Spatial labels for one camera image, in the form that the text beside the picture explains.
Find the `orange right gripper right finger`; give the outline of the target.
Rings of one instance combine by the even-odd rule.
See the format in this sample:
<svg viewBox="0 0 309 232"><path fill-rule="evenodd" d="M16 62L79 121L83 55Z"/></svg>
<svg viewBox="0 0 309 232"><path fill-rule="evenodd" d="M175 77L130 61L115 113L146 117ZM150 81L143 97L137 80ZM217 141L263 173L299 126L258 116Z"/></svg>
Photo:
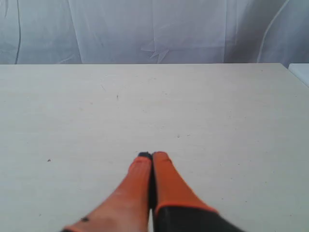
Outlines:
<svg viewBox="0 0 309 232"><path fill-rule="evenodd" d="M182 179L165 152L153 153L155 232L241 232L205 204Z"/></svg>

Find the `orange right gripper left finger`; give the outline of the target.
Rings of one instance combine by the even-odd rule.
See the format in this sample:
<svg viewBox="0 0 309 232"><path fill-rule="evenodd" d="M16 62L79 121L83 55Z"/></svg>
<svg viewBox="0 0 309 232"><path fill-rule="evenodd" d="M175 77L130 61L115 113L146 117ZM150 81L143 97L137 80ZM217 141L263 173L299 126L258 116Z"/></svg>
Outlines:
<svg viewBox="0 0 309 232"><path fill-rule="evenodd" d="M120 185L92 212L64 232L146 232L149 221L149 187L152 156L141 152Z"/></svg>

